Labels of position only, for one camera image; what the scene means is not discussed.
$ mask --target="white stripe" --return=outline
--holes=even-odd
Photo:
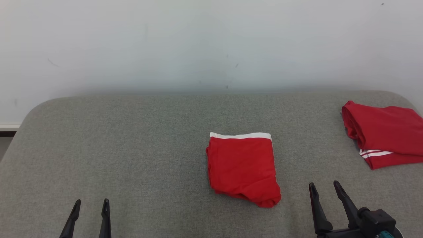
[[[381,150],[381,149],[369,149],[369,150],[360,149],[360,155],[367,154],[367,153],[370,153],[370,152],[376,152],[376,151],[383,151],[383,150]]]
[[[367,159],[368,157],[372,157],[372,156],[388,155],[388,154],[392,154],[392,153],[393,152],[390,152],[390,151],[382,151],[382,152],[369,153],[369,154],[366,154],[366,155],[362,155],[362,157]]]
[[[256,133],[250,133],[246,135],[236,135],[236,136],[224,136],[224,135],[211,132],[210,137],[215,137],[219,139],[266,138],[266,139],[272,140],[272,136],[269,133],[263,133],[263,132],[256,132]]]

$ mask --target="gray fabric table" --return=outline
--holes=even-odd
[[[269,95],[91,96],[33,109],[0,162],[0,237],[58,237],[77,199],[74,237],[98,237],[103,199],[113,237],[312,238],[309,182],[334,228],[348,224],[333,188],[423,234],[423,164],[370,170],[347,137],[348,100],[412,108],[384,91]],[[209,132],[272,135],[282,200],[274,208],[215,194]]]

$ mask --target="folded red shorts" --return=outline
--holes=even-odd
[[[210,186],[217,194],[249,200],[262,208],[280,201],[270,134],[223,136],[212,132],[206,153]]]
[[[423,162],[423,119],[410,108],[375,108],[353,101],[342,107],[348,136],[371,169]]]

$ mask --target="folded red clothing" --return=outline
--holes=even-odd
[[[263,208],[280,201],[270,134],[223,136],[212,132],[206,153],[210,186],[217,194],[246,199]]]
[[[410,108],[375,108],[353,101],[342,107],[348,136],[371,169],[423,162],[423,119]]]

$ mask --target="baseboard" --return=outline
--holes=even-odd
[[[20,125],[0,125],[0,132],[1,131],[17,131]]]

